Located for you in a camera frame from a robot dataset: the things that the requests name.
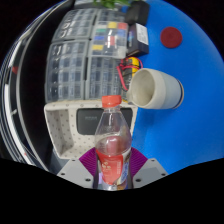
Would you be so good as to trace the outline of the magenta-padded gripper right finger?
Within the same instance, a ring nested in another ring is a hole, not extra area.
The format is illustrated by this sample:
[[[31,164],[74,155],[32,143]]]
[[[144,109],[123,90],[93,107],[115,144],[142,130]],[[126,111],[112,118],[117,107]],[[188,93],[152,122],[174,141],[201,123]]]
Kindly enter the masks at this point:
[[[128,175],[129,189],[144,187],[167,175],[166,170],[155,158],[148,159],[137,149],[131,149]]]

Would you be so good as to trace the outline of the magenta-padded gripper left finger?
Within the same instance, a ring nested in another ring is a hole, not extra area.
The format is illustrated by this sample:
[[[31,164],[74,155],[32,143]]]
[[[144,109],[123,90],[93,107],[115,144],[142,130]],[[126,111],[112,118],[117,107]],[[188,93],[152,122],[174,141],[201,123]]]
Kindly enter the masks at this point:
[[[78,186],[96,189],[99,182],[98,160],[94,148],[79,159],[71,159],[59,171],[58,176]]]

